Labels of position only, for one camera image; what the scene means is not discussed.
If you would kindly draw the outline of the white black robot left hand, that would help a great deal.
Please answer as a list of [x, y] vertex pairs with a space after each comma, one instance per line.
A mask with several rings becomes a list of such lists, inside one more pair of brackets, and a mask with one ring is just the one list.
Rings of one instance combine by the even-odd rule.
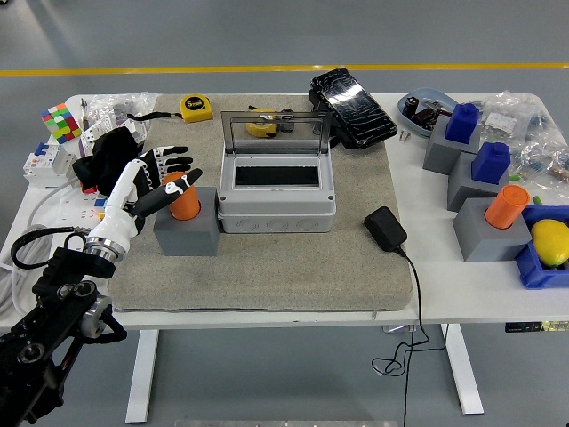
[[139, 235], [145, 219], [179, 199], [202, 176], [186, 157], [188, 149], [165, 146], [151, 149], [130, 161], [105, 205], [104, 218], [84, 244], [89, 254], [120, 259]]

